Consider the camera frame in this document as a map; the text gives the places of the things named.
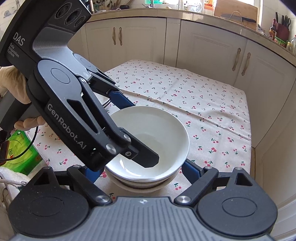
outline countertop edge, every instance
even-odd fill
[[[91,16],[87,23],[114,18],[131,17],[177,18],[220,28],[262,45],[263,47],[271,50],[275,54],[288,61],[294,67],[296,67],[296,57],[291,52],[287,51],[283,46],[277,44],[276,42],[270,40],[268,37],[263,36],[252,29],[215,16],[174,9],[136,8],[95,13]]]

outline stacked bowl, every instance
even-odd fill
[[[183,124],[169,112],[151,106],[133,106],[111,115],[123,127],[159,155],[154,167],[144,168],[123,155],[117,155],[105,168],[119,187],[149,193],[169,184],[185,162],[189,137]]]

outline cherry print tablecloth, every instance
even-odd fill
[[[188,158],[192,162],[221,172],[231,172],[237,166],[250,171],[251,131],[243,91],[185,69],[148,61],[131,60],[107,74],[134,104],[167,110],[184,124],[190,137]],[[112,103],[107,107],[109,114],[117,110]],[[32,138],[34,129],[27,135]],[[39,128],[34,146],[54,170],[83,165],[48,125]],[[119,188],[105,172],[95,184],[113,198],[142,196]],[[145,196],[174,199],[189,186],[180,169],[170,184]]]

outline cutting board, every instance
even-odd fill
[[[223,14],[229,14],[230,16],[234,11],[240,12],[242,17],[250,18],[257,21],[258,8],[250,4],[240,2],[238,0],[217,0],[214,16],[221,17]],[[241,17],[240,14],[235,12],[233,13],[233,16],[235,15],[235,16]],[[242,23],[241,19],[237,20],[237,19],[234,19],[233,17],[231,17],[230,21],[243,24],[243,26],[246,26],[253,30],[256,30],[256,27],[257,27],[256,23],[248,22],[246,20],[244,20]]]

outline black cable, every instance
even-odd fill
[[[2,162],[2,161],[12,161],[12,160],[18,159],[18,158],[21,157],[23,154],[25,154],[25,153],[30,149],[30,147],[33,145],[33,142],[35,141],[35,138],[36,138],[36,136],[37,136],[37,132],[38,132],[38,127],[39,127],[39,126],[36,127],[35,134],[34,134],[34,137],[33,137],[32,141],[31,141],[31,143],[28,145],[28,147],[27,147],[27,148],[26,148],[21,154],[19,154],[18,156],[15,156],[15,157],[13,157],[13,158],[0,159],[0,161],[1,161],[1,162]]]

